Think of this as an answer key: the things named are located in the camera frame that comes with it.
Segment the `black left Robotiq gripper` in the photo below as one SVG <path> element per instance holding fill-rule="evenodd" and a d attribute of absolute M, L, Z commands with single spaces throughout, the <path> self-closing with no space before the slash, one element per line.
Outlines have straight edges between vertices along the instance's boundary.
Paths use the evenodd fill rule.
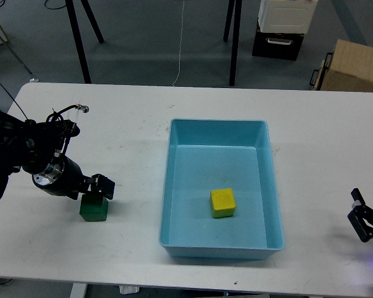
<path fill-rule="evenodd" d="M 79 193 L 100 194 L 113 199 L 115 182 L 103 174 L 83 175 L 77 163 L 64 156 L 50 163 L 41 173 L 33 174 L 35 186 L 52 196 L 67 196 L 77 200 Z"/>

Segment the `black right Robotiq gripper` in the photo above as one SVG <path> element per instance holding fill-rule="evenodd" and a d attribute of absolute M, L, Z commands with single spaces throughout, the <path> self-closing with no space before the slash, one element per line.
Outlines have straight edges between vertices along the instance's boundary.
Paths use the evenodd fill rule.
<path fill-rule="evenodd" d="M 373 239 L 373 210 L 366 202 L 358 188 L 351 191 L 353 199 L 352 211 L 348 219 L 362 242 Z"/>

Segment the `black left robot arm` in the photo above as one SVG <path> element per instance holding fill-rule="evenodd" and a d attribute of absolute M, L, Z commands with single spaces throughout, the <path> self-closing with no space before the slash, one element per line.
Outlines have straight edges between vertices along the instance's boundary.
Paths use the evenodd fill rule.
<path fill-rule="evenodd" d="M 65 154 L 71 138 L 80 133 L 75 122 L 62 116 L 70 109 L 83 113 L 90 110 L 73 104 L 52 112 L 44 122 L 19 120 L 0 111 L 0 200 L 9 176 L 20 170 L 31 174 L 33 184 L 52 196 L 73 200 L 79 194 L 113 198 L 114 181 L 102 174 L 85 176 Z"/>

